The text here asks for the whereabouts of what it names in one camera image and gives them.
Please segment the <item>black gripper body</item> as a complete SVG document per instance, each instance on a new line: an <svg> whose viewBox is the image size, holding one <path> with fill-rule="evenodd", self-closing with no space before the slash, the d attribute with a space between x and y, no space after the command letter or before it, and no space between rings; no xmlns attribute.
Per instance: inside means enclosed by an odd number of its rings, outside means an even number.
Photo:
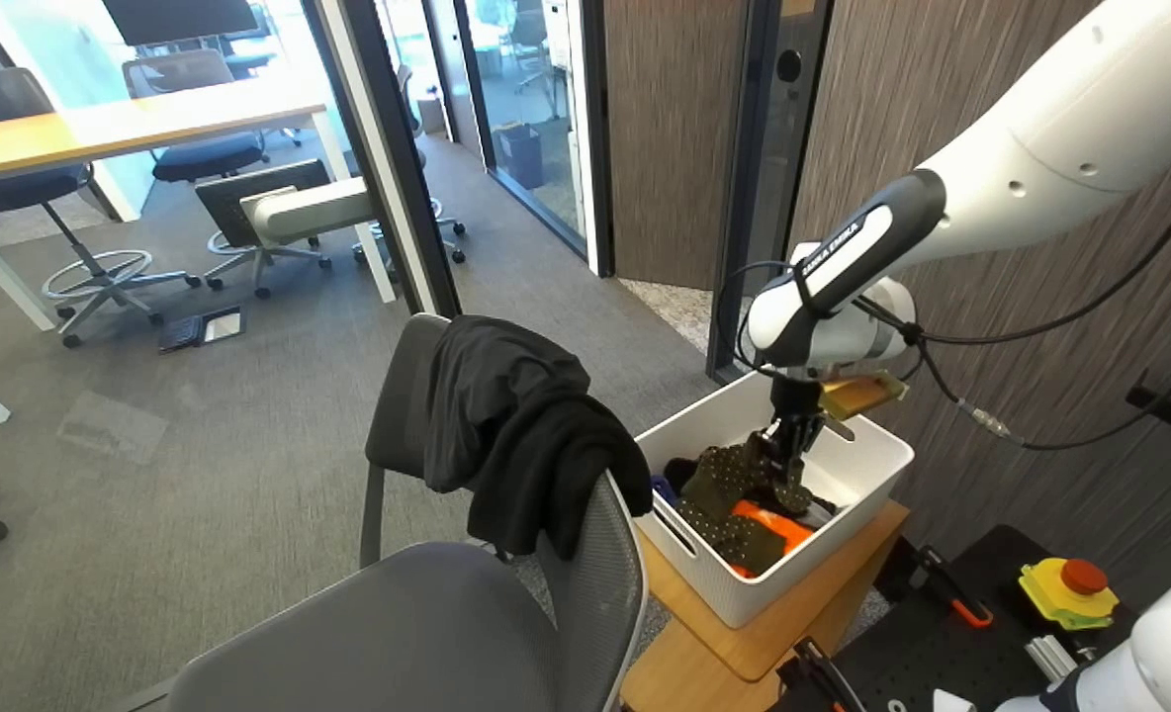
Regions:
<svg viewBox="0 0 1171 712"><path fill-rule="evenodd" d="M815 436L824 427L824 388L815 381L775 381L771 417L795 436Z"/></svg>

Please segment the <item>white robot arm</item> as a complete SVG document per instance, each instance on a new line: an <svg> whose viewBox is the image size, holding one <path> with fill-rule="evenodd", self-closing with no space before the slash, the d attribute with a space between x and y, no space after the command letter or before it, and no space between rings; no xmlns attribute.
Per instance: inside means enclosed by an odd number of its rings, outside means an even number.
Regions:
<svg viewBox="0 0 1171 712"><path fill-rule="evenodd" d="M1061 237L1171 167L1171 0L1098 0L985 115L792 250L742 321L795 478L824 431L819 374L906 349L889 270Z"/></svg>

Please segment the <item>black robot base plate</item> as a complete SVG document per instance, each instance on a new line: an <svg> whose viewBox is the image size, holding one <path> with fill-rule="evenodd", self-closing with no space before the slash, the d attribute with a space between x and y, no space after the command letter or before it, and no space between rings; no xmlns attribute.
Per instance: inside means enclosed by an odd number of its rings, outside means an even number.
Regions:
<svg viewBox="0 0 1171 712"><path fill-rule="evenodd" d="M1051 552L1011 526L997 526L947 559L953 577L994 610L970 628L910 559L918 586L844 651L798 643L779 667L771 712L1165 712L1136 659L1125 591L1107 628L1068 634L1045 622L1015 573Z"/></svg>

